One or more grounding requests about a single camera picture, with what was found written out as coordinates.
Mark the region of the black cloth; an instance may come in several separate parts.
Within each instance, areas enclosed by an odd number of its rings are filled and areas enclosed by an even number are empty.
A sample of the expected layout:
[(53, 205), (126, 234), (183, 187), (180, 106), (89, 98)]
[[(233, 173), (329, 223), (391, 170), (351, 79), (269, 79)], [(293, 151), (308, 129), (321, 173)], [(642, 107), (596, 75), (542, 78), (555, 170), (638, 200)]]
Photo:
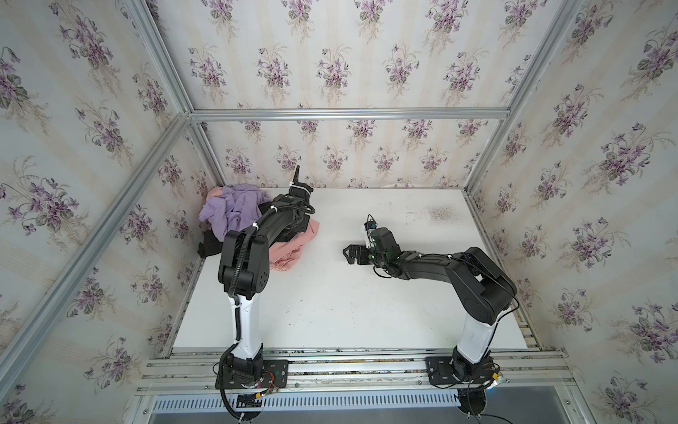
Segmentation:
[[(260, 218), (263, 218), (266, 212), (274, 212), (273, 206), (273, 201), (259, 206), (262, 213)], [(269, 261), (275, 263), (276, 261), (282, 261), (282, 259), (291, 256), (291, 261), (294, 263), (294, 261), (298, 259), (298, 256), (300, 256), (300, 252), (303, 250), (305, 243), (308, 243), (317, 235), (319, 226), (320, 224), (318, 222), (310, 219), (310, 215), (302, 213), (301, 222), (299, 224), (285, 226), (282, 232), (273, 239), (273, 244), (268, 249)], [(222, 252), (223, 244), (224, 240), (218, 241), (215, 235), (213, 235), (211, 228), (207, 229), (206, 231), (203, 231), (203, 241), (198, 247), (199, 256), (201, 258), (207, 258), (220, 254), (220, 252)]]

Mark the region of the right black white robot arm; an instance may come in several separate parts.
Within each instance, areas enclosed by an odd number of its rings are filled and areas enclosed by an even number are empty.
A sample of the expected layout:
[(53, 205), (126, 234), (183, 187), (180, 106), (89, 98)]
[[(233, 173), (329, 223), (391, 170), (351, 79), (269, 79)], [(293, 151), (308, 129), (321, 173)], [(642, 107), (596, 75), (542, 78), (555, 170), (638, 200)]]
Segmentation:
[(466, 313), (452, 355), (426, 358), (429, 383), (437, 388), (490, 387), (501, 373), (490, 344), (501, 319), (518, 304), (517, 288), (508, 275), (479, 247), (456, 254), (405, 251), (388, 228), (373, 224), (365, 229), (365, 240), (365, 245), (343, 249), (347, 263), (370, 266), (379, 277), (451, 284)]

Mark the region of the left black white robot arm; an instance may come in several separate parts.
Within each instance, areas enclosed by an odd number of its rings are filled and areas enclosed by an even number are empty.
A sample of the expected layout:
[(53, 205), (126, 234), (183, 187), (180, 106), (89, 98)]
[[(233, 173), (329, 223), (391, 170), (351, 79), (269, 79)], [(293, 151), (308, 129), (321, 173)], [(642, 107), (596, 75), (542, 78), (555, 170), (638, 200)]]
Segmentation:
[(269, 209), (242, 231), (224, 237), (217, 277), (231, 304), (233, 344), (217, 365), (215, 388), (252, 388), (267, 378), (260, 332), (260, 295), (270, 276), (269, 249), (306, 231), (315, 213), (314, 191), (299, 180), (297, 167), (286, 194), (275, 197)]

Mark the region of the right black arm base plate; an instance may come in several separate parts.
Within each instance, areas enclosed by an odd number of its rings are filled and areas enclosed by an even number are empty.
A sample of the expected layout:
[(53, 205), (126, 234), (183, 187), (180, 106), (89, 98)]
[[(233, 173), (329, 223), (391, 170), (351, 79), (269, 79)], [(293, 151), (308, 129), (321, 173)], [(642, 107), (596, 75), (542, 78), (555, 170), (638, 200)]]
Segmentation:
[(460, 384), (487, 385), (500, 372), (493, 358), (486, 355), (479, 363), (471, 364), (462, 356), (432, 356), (425, 358), (427, 377), (434, 386), (455, 386)]

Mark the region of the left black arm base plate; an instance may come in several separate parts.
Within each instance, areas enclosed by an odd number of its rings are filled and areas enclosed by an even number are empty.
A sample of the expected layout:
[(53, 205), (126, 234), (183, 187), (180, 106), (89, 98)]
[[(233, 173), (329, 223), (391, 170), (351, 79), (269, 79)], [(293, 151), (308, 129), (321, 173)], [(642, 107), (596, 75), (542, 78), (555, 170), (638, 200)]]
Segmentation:
[(285, 388), (290, 363), (287, 360), (240, 360), (223, 367), (213, 365), (218, 390)]

